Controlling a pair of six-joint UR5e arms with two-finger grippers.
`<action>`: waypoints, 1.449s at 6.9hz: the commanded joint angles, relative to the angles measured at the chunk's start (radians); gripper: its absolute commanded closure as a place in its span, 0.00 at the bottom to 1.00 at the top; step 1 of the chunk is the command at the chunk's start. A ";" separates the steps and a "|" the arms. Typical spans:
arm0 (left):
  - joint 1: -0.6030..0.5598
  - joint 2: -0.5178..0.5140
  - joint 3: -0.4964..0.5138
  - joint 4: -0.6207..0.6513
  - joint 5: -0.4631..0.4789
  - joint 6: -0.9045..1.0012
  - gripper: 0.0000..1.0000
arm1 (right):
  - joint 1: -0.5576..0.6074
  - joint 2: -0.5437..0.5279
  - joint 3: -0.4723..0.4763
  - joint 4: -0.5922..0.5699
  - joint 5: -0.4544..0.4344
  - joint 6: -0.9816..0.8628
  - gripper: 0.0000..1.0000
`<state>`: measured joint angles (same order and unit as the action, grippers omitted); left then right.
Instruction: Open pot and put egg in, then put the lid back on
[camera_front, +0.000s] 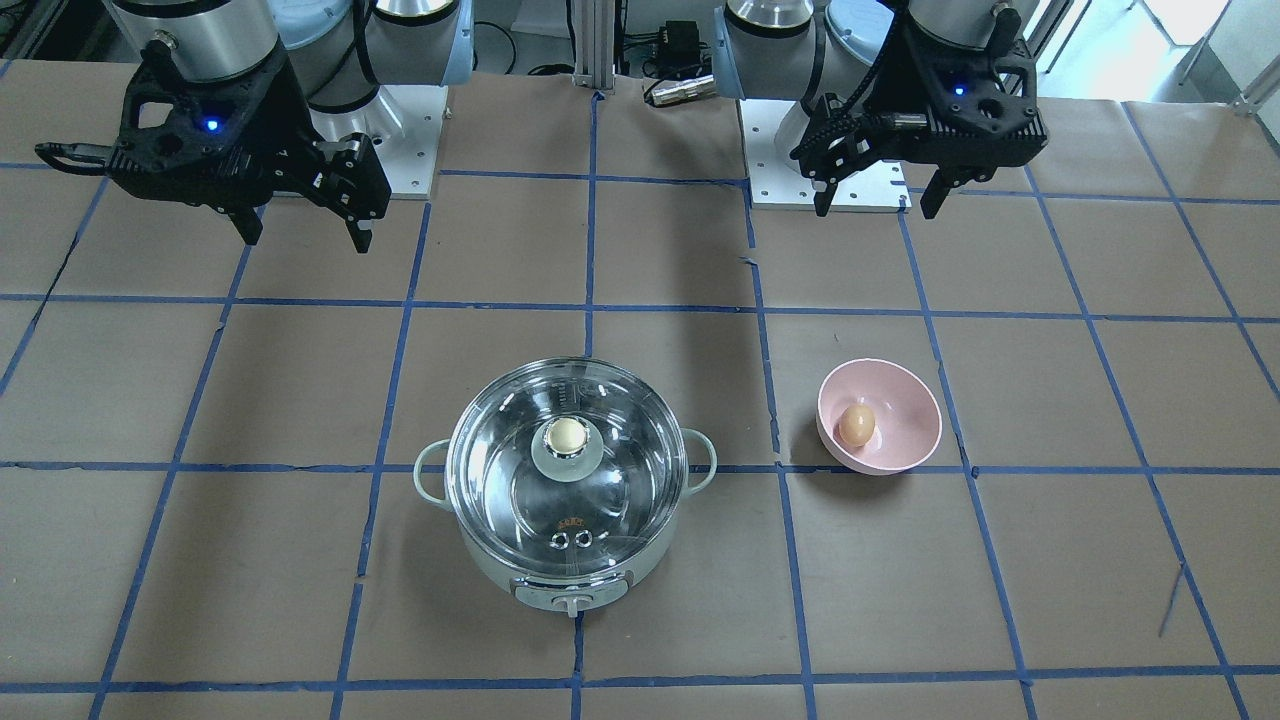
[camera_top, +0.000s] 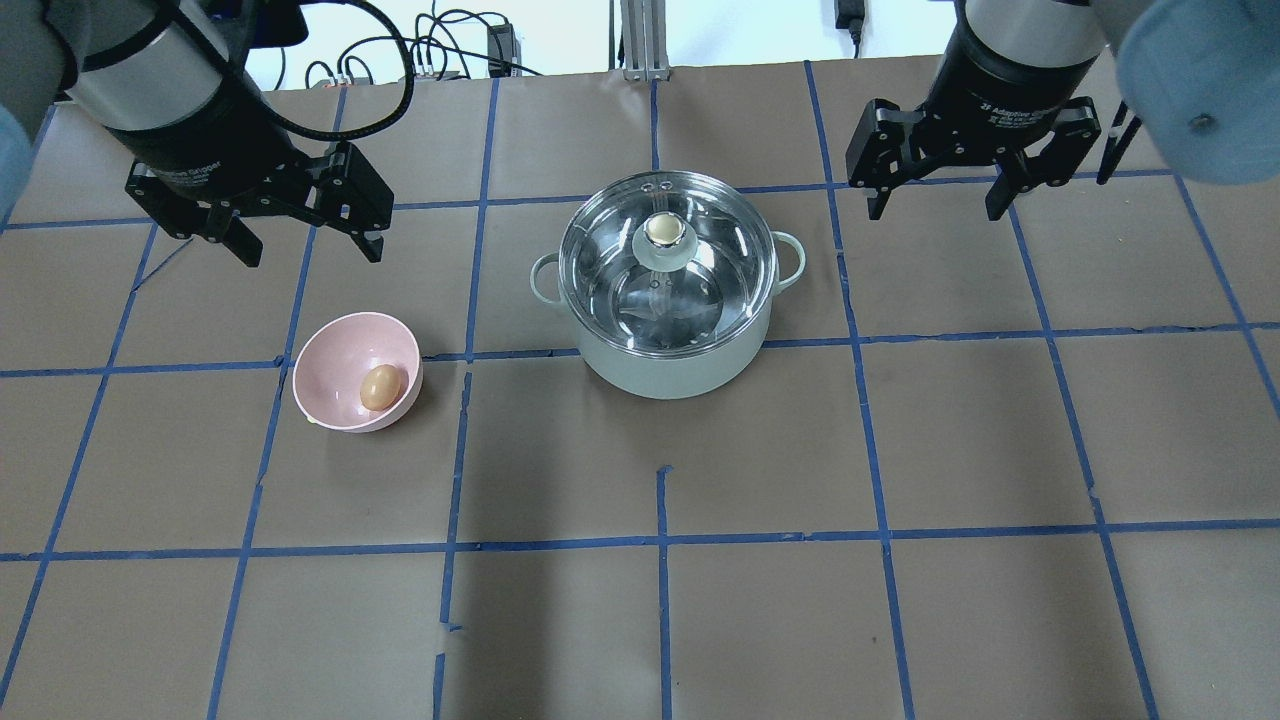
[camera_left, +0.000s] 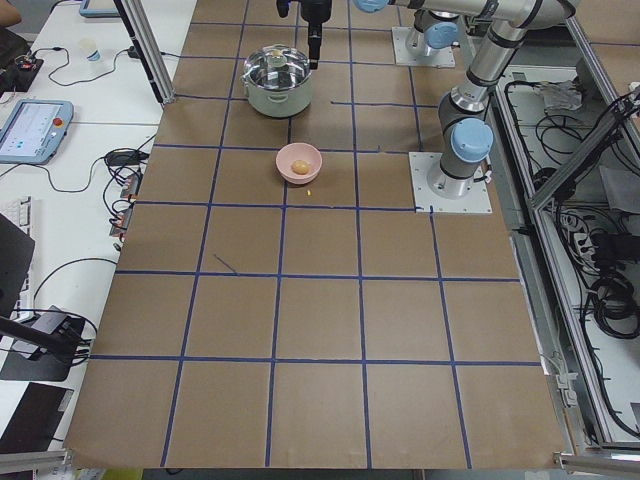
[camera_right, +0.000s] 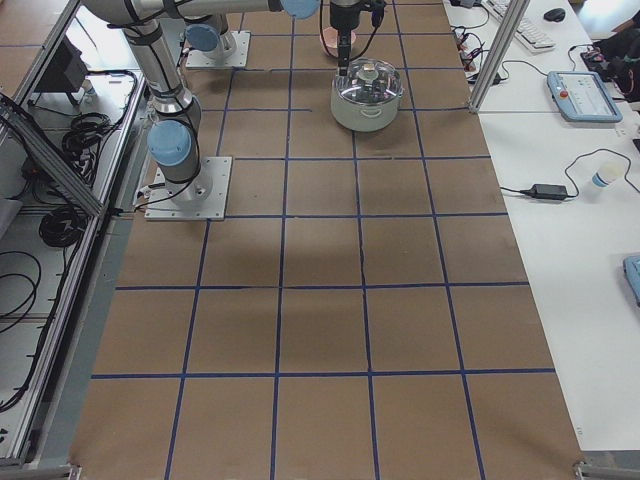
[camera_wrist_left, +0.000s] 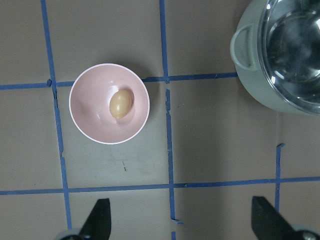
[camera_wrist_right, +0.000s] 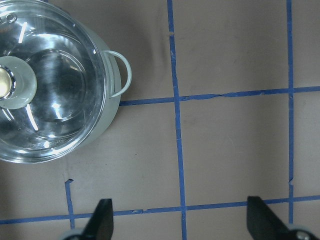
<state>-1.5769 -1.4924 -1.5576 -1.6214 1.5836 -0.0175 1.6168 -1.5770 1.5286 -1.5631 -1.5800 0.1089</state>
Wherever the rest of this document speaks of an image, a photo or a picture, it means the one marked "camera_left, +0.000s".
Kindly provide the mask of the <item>black gripper over pot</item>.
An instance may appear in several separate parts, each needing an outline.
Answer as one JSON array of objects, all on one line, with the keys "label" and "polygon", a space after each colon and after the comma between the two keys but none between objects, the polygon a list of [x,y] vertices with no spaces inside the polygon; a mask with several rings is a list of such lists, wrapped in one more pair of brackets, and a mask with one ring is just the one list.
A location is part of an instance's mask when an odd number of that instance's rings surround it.
[{"label": "black gripper over pot", "polygon": [[[276,0],[276,9],[280,18],[289,14],[291,0]],[[332,0],[299,0],[301,16],[306,22],[327,22],[331,18]],[[307,43],[309,47],[309,68],[317,69],[321,52],[321,25],[308,25]]]}]

